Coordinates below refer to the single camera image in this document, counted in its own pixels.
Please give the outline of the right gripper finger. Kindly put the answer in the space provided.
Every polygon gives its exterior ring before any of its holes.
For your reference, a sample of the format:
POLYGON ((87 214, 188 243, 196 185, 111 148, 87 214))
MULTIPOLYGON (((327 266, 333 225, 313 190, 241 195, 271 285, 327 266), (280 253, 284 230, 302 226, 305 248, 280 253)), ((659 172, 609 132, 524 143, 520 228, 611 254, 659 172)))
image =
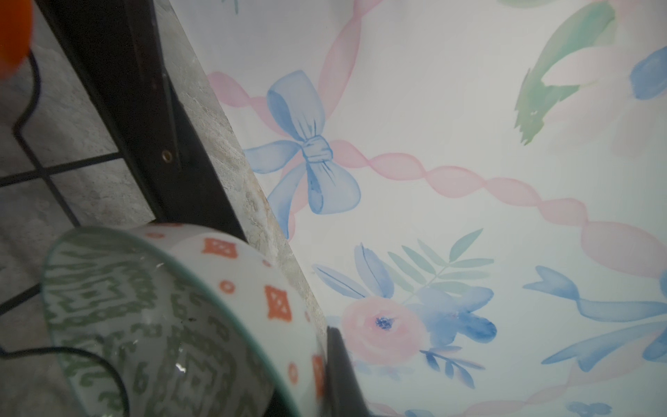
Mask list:
POLYGON ((370 417, 338 328, 327 328, 327 399, 333 417, 370 417))

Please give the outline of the green patterned ceramic bowl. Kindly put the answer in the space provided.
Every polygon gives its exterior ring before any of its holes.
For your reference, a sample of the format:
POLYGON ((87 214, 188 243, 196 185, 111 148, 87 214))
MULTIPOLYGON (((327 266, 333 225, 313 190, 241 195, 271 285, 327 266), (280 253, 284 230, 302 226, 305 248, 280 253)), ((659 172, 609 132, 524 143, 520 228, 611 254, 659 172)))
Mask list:
POLYGON ((188 224, 82 227, 43 264, 50 339, 88 416, 321 416, 325 354, 307 306, 244 241, 188 224))

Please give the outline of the orange plastic bowl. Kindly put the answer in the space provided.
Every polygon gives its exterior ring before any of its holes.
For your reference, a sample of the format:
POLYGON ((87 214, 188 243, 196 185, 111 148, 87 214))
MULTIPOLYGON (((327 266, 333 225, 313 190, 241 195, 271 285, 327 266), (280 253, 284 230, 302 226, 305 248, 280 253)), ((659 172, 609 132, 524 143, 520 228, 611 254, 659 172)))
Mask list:
POLYGON ((13 76, 28 57, 34 26, 31 0, 1 0, 1 79, 13 76))

